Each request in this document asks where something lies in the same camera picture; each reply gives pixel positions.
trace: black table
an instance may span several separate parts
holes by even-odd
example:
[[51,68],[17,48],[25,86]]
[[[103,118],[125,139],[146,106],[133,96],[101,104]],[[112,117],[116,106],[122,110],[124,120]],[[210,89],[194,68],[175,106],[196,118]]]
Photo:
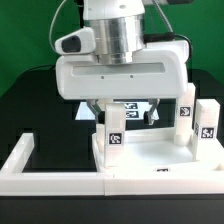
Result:
[[[202,70],[189,70],[200,99],[221,104],[218,139],[224,145],[224,85]],[[80,101],[65,101],[55,71],[22,74],[0,98],[0,167],[24,132],[35,148],[24,172],[95,172],[94,121],[77,121]],[[174,100],[162,100],[153,127],[127,122],[127,129],[172,127]],[[224,223],[224,195],[0,197],[0,223]]]

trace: green background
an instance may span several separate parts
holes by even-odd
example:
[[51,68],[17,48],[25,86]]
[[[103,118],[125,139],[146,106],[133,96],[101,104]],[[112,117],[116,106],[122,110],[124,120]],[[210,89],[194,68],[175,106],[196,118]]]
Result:
[[[0,1],[0,96],[23,71],[55,64],[58,56],[49,46],[48,32],[61,1]],[[188,36],[193,43],[188,67],[207,70],[224,82],[224,1],[195,0],[192,4],[163,6],[163,9],[174,31]],[[77,6],[68,0],[57,19],[53,39],[78,27]],[[166,31],[152,7],[146,8],[145,30]]]

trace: black cable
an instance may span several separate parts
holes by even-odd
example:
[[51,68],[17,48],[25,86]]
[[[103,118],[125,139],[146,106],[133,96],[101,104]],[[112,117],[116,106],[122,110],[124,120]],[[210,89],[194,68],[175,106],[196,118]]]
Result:
[[186,40],[188,45],[189,45],[189,56],[187,61],[192,57],[193,53],[193,46],[191,41],[184,35],[181,34],[175,34],[173,32],[167,32],[167,33],[155,33],[155,34],[144,34],[143,35],[143,40],[144,43],[152,43],[152,42],[159,42],[159,41],[172,41],[175,40],[176,38]]
[[83,0],[74,0],[75,3],[78,5],[79,10],[79,21],[80,27],[84,27],[84,20],[83,20],[83,11],[84,11],[84,1]]
[[174,36],[175,36],[175,38],[179,38],[179,39],[187,41],[187,43],[189,45],[189,56],[188,56],[187,60],[189,60],[192,57],[192,54],[193,54],[193,45],[192,45],[191,41],[186,36],[184,36],[182,34],[175,34]]
[[22,72],[18,77],[17,80],[20,79],[25,73],[36,70],[36,69],[40,69],[40,68],[46,68],[46,67],[50,67],[49,70],[54,70],[55,69],[55,65],[40,65],[40,66],[36,66],[33,68],[30,68],[24,72]]

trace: white block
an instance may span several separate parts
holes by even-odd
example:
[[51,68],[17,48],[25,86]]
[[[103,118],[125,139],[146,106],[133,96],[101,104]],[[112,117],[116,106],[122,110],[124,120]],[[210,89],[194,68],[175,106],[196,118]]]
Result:
[[175,114],[174,143],[186,146],[192,135],[195,86],[188,83],[186,93],[177,99]]
[[105,167],[117,166],[124,151],[126,111],[123,104],[107,104],[105,112]]
[[214,99],[197,100],[192,149],[194,160],[216,157],[216,136],[220,105]]

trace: metal cylinder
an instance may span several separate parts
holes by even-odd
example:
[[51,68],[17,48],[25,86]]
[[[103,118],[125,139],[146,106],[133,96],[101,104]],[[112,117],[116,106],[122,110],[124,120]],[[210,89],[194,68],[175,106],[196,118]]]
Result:
[[132,62],[132,52],[143,48],[142,15],[108,20],[91,20],[95,33],[96,50],[101,64]]

